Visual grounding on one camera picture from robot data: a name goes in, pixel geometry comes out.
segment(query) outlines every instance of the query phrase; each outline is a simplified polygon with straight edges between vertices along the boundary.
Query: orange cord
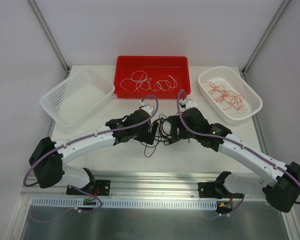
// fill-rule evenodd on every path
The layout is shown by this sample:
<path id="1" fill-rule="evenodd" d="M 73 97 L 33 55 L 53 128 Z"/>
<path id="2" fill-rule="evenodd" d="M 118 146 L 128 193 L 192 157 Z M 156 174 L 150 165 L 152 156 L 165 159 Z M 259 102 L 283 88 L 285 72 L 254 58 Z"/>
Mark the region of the orange cord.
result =
<path id="1" fill-rule="evenodd" d="M 203 87 L 211 88 L 211 90 L 209 90 L 208 92 L 217 103 L 221 104 L 223 102 L 226 102 L 230 105 L 223 110 L 234 108 L 239 111 L 244 108 L 244 96 L 238 95 L 233 91 L 226 90 L 223 84 L 216 86 L 213 82 L 208 81 Z"/>

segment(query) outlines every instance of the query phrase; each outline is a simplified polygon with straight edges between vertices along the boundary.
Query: white basket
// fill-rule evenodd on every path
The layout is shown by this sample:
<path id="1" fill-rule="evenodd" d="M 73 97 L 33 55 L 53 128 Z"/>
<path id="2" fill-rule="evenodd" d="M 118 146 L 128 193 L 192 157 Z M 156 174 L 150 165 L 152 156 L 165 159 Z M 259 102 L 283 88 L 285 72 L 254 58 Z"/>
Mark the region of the white basket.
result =
<path id="1" fill-rule="evenodd" d="M 256 114 L 262 108 L 262 100 L 258 94 L 231 68 L 226 66 L 217 66 L 200 74 L 198 78 L 199 89 L 204 98 L 228 123 L 246 119 Z M 227 91 L 233 91 L 243 96 L 243 105 L 241 109 L 236 109 L 229 103 L 217 102 L 209 93 L 211 90 L 210 83 L 215 86 L 224 85 Z"/>
<path id="2" fill-rule="evenodd" d="M 55 86 L 39 102 L 61 126 L 75 128 L 105 105 L 115 86 L 84 69 Z"/>

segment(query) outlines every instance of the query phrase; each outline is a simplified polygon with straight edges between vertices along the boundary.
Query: white table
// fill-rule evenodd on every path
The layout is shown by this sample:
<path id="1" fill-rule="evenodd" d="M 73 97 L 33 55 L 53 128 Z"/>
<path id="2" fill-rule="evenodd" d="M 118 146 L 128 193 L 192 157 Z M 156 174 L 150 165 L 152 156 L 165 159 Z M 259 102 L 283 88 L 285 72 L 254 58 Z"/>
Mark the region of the white table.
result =
<path id="1" fill-rule="evenodd" d="M 78 71 L 89 68 L 109 82 L 113 83 L 116 66 L 114 65 L 74 65 L 70 76 Z M 252 118 L 248 118 L 236 124 L 223 121 L 214 109 L 208 104 L 199 92 L 198 77 L 210 69 L 207 66 L 190 66 L 189 74 L 191 81 L 191 94 L 187 97 L 197 102 L 198 109 L 209 123 L 220 123 L 231 129 L 238 137 L 247 144 L 260 149 L 257 133 Z M 111 101 L 87 119 L 82 125 L 74 130 L 64 129 L 55 124 L 52 140 L 62 140 L 82 135 L 98 129 L 110 119 L 121 118 L 131 114 L 139 107 L 136 99 L 118 99 L 113 94 Z M 175 115 L 177 112 L 176 100 L 159 100 L 159 114 L 166 116 Z M 140 142 L 130 140 L 127 143 L 99 149 L 72 161 L 69 165 L 73 167 L 86 167 L 98 171 L 129 171 L 129 172 L 152 172 L 152 173 L 220 173 L 231 171 L 234 173 L 251 173 L 245 166 L 237 161 L 216 153 L 211 149 L 204 148 L 194 139 L 182 140 L 169 146 L 160 144 L 151 158 L 144 156 L 145 147 Z"/>

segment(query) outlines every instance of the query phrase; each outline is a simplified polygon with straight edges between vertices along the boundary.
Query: red string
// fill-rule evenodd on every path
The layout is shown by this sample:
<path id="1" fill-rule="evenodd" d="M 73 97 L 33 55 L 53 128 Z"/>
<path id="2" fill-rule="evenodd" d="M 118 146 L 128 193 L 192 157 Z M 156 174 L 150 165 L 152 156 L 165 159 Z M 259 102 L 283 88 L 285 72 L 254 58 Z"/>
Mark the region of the red string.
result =
<path id="1" fill-rule="evenodd" d="M 213 82 L 208 81 L 203 87 L 211 88 L 211 90 L 209 90 L 208 92 L 217 103 L 222 104 L 223 102 L 225 102 L 229 104 L 229 107 L 223 110 L 234 108 L 239 111 L 244 108 L 244 96 L 236 94 L 233 91 L 226 90 L 223 84 L 216 86 Z"/>

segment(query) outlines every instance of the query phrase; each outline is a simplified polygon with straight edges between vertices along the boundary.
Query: robotic arm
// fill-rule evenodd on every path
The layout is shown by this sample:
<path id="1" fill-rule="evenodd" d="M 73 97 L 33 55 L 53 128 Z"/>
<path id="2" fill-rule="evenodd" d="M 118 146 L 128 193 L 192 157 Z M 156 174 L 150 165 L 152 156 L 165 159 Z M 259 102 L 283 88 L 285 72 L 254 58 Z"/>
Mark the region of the robotic arm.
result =
<path id="1" fill-rule="evenodd" d="M 229 193 L 265 197 L 269 204 L 277 210 L 285 213 L 290 211 L 300 195 L 300 187 L 289 177 L 289 174 L 300 183 L 300 165 L 295 162 L 287 165 L 269 157 L 244 143 L 225 126 L 219 123 L 209 124 L 196 108 L 195 101 L 181 100 L 180 105 L 184 108 L 181 117 L 189 129 L 182 123 L 180 116 L 170 116 L 171 136 L 195 139 L 202 146 L 235 159 L 258 175 L 258 177 L 247 177 L 224 171 L 213 185 L 204 188 L 203 191 L 206 195 L 218 199 Z"/>
<path id="2" fill-rule="evenodd" d="M 99 129 L 80 136 L 53 142 L 43 138 L 29 159 L 34 175 L 41 188 L 49 188 L 57 183 L 74 186 L 89 194 L 96 191 L 96 180 L 87 168 L 75 168 L 68 163 L 82 155 L 100 148 L 126 143 L 131 139 L 152 145 L 158 124 L 150 129 L 150 118 L 154 107 L 140 102 L 140 108 L 130 115 L 111 119 Z"/>

